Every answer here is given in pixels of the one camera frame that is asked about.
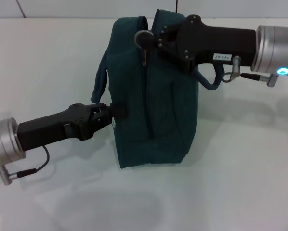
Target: dark green bag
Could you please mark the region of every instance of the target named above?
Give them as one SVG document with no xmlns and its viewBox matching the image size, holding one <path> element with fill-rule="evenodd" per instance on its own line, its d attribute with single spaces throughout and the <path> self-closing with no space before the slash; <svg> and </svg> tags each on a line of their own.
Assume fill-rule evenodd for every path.
<svg viewBox="0 0 288 231">
<path fill-rule="evenodd" d="M 152 26 L 181 23 L 178 13 L 158 10 Z M 109 46 L 100 63 L 91 101 L 99 103 L 106 88 L 108 71 L 112 103 L 123 103 L 128 117 L 116 119 L 114 134 L 121 168 L 143 164 L 180 163 L 189 152 L 197 122 L 198 81 L 209 90 L 218 87 L 222 66 L 215 66 L 213 84 L 195 68 L 183 74 L 173 64 L 160 59 L 157 51 L 142 65 L 143 51 L 134 44 L 134 35 L 148 30 L 145 17 L 120 18 L 114 25 Z"/>
</svg>

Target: zipper pull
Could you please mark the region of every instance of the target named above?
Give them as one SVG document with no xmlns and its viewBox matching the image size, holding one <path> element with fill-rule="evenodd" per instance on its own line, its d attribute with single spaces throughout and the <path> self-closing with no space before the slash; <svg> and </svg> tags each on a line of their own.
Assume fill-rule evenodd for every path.
<svg viewBox="0 0 288 231">
<path fill-rule="evenodd" d="M 147 50 L 154 48 L 155 36 L 149 30 L 140 30 L 134 36 L 134 42 L 137 47 L 143 50 L 143 66 L 147 66 Z"/>
</svg>

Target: metal ring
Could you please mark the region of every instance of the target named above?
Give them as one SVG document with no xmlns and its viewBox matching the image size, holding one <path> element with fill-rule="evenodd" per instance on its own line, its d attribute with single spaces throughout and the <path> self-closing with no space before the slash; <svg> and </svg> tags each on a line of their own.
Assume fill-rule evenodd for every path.
<svg viewBox="0 0 288 231">
<path fill-rule="evenodd" d="M 231 81 L 232 81 L 231 77 L 230 77 L 229 80 L 225 80 L 225 79 L 224 79 L 224 76 L 226 76 L 226 75 L 231 75 L 231 74 L 232 74 L 232 72 L 225 72 L 225 73 L 222 75 L 222 77 L 221 77 L 222 82 L 223 82 L 223 83 L 229 83 L 229 82 L 231 82 Z"/>
<path fill-rule="evenodd" d="M 141 33 L 147 33 L 147 34 L 154 36 L 153 32 L 151 32 L 149 30 L 139 30 L 138 32 L 136 32 L 134 35 L 134 43 L 140 49 L 142 49 L 142 47 L 138 44 L 137 38 L 138 38 L 139 34 L 141 34 Z"/>
</svg>

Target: black cable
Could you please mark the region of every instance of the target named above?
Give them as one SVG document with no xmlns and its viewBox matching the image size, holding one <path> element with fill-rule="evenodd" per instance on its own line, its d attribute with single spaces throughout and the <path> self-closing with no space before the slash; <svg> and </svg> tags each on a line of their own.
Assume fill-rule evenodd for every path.
<svg viewBox="0 0 288 231">
<path fill-rule="evenodd" d="M 249 74 L 249 73 L 241 73 L 241 74 L 240 74 L 240 77 L 259 81 L 260 78 L 261 78 L 261 75 L 258 75 L 258 74 Z"/>
<path fill-rule="evenodd" d="M 36 169 L 37 172 L 40 171 L 40 170 L 42 170 L 42 169 L 47 165 L 47 163 L 49 162 L 49 159 L 50 159 L 50 154 L 49 154 L 48 149 L 46 148 L 46 146 L 43 146 L 43 148 L 44 148 L 44 150 L 46 151 L 47 160 L 46 160 L 46 162 L 44 162 L 43 165 L 41 165 L 39 168 Z"/>
<path fill-rule="evenodd" d="M 208 80 L 198 71 L 198 67 L 194 68 L 191 75 L 194 76 L 197 81 L 202 84 L 203 87 L 205 87 L 207 90 L 216 90 L 219 87 L 221 80 L 224 76 L 224 67 L 222 64 L 213 64 L 213 68 L 215 69 L 216 77 L 212 84 L 209 83 Z"/>
<path fill-rule="evenodd" d="M 15 0 L 15 1 L 16 1 L 16 3 L 18 4 L 18 7 L 19 7 L 19 9 L 20 9 L 20 11 L 21 11 L 22 16 L 23 16 L 24 18 L 26 18 L 25 14 L 24 14 L 24 11 L 23 11 L 20 3 L 19 3 L 19 0 Z"/>
<path fill-rule="evenodd" d="M 32 174 L 42 170 L 47 165 L 47 163 L 49 162 L 49 159 L 50 159 L 50 154 L 49 154 L 48 149 L 46 148 L 46 146 L 43 146 L 43 148 L 47 154 L 47 160 L 46 160 L 46 162 L 44 162 L 43 165 L 41 165 L 39 168 L 32 168 L 32 169 L 28 169 L 28 170 L 24 170 L 24 171 L 15 172 L 15 173 L 10 174 L 10 176 L 17 175 L 18 178 L 21 178 L 21 177 L 25 177 L 28 175 L 32 175 Z"/>
</svg>

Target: label sticker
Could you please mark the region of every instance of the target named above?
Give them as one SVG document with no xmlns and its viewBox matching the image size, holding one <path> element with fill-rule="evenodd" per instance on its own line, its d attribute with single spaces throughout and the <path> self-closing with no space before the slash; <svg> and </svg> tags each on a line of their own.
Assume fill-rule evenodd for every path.
<svg viewBox="0 0 288 231">
<path fill-rule="evenodd" d="M 213 60 L 231 61 L 231 54 L 213 54 Z"/>
</svg>

